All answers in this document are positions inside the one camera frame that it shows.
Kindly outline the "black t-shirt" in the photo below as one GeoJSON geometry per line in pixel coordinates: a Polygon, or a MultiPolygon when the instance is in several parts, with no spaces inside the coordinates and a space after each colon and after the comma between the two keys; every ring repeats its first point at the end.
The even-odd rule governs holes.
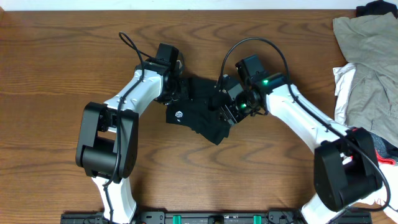
{"type": "Polygon", "coordinates": [[[188,98],[167,105],[166,122],[187,126],[218,145],[229,136],[230,125],[219,111],[228,96],[215,88],[214,80],[189,77],[184,81],[188,84],[188,98]]]}

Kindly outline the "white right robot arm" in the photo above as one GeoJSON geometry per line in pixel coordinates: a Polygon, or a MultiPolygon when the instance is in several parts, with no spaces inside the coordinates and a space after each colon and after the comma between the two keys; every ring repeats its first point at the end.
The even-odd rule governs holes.
{"type": "Polygon", "coordinates": [[[281,73],[223,75],[216,90],[228,96],[221,114],[231,125],[260,110],[284,122],[313,152],[316,194],[301,209],[300,223],[370,223],[370,209],[354,204],[381,189],[386,179],[371,134],[338,124],[306,100],[281,73]]]}

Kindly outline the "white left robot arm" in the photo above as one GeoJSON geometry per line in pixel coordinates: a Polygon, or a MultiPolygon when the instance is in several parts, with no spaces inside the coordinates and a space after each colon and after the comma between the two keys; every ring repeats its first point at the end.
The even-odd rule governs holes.
{"type": "Polygon", "coordinates": [[[132,222],[137,203],[129,177],[137,159],[139,118],[152,101],[172,99],[182,70],[180,60],[145,61],[118,94],[85,106],[75,161],[100,192],[103,223],[132,222]]]}

